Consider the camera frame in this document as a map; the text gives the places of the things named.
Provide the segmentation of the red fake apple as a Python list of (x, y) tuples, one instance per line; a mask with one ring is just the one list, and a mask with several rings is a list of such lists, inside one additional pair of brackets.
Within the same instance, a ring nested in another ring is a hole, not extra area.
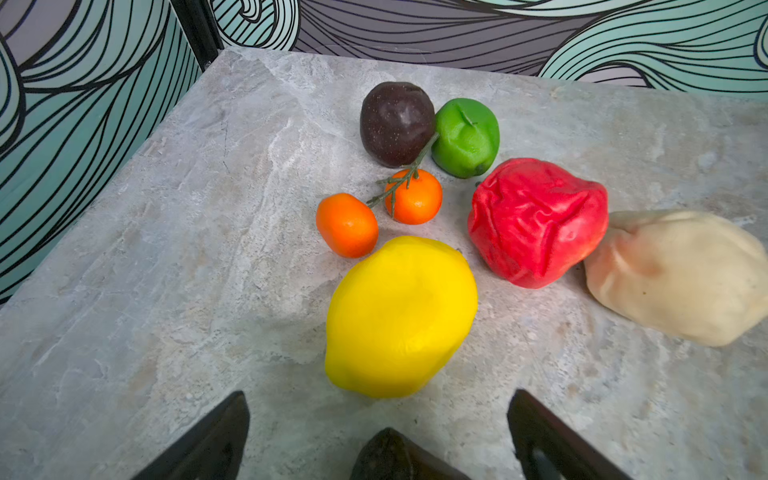
[(606, 188), (533, 158), (500, 164), (476, 188), (470, 238), (488, 267), (540, 289), (590, 255), (609, 224)]

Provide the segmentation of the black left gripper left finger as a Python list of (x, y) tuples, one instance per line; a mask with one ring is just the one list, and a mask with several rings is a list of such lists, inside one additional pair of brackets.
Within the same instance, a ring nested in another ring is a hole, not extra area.
[(249, 425), (244, 392), (232, 392), (133, 478), (235, 480)]

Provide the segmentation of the yellow fake lemon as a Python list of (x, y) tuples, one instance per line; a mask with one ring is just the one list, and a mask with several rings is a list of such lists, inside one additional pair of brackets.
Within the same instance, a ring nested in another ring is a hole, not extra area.
[(414, 394), (462, 345), (478, 308), (477, 284), (459, 250), (396, 237), (357, 263), (333, 293), (326, 375), (372, 398)]

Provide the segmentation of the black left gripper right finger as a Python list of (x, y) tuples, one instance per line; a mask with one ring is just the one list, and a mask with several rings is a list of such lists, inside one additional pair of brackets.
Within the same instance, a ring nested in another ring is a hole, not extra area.
[(527, 479), (629, 477), (524, 389), (515, 391), (507, 422)]

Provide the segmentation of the dark fake avocado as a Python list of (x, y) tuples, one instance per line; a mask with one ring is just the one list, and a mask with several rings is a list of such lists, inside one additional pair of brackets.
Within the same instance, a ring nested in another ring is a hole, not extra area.
[(469, 480), (470, 477), (388, 427), (360, 450), (350, 479)]

